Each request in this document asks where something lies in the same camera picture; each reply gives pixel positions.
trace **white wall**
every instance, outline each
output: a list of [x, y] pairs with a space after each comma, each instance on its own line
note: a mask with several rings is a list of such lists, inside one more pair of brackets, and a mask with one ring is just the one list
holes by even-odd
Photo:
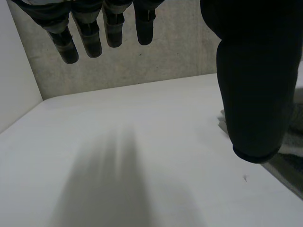
[[0, 1], [0, 133], [42, 101], [6, 1]]

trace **white panel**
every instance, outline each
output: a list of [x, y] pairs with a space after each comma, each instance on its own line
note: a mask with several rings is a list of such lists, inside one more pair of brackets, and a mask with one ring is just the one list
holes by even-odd
[[44, 101], [0, 135], [0, 226], [302, 227], [222, 107], [215, 74]]
[[0, 1], [0, 133], [42, 101], [7, 2]]

